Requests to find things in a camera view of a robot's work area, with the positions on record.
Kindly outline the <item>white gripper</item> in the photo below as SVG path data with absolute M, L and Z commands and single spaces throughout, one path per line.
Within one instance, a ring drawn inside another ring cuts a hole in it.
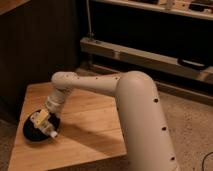
M 63 105 L 54 102 L 50 97 L 48 97 L 45 101 L 45 107 L 50 113 L 59 114 L 63 108 Z

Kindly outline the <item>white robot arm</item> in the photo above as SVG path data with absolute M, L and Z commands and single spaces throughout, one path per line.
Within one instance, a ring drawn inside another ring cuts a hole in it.
M 57 72 L 45 107 L 59 114 L 73 89 L 112 96 L 116 101 L 131 171 L 180 171 L 158 90 L 140 71 L 120 75 L 79 76 Z

